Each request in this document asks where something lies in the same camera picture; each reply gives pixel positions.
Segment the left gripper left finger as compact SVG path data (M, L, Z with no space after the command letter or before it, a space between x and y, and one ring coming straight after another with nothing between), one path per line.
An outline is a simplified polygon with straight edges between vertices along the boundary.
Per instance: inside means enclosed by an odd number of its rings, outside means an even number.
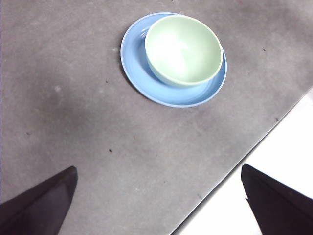
M71 166L0 205L2 235L57 235L77 186Z

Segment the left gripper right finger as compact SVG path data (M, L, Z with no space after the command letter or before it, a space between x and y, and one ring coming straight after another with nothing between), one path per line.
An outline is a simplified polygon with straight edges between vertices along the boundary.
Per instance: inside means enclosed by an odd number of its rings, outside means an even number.
M311 235L313 200L248 164L241 180L247 202L264 235Z

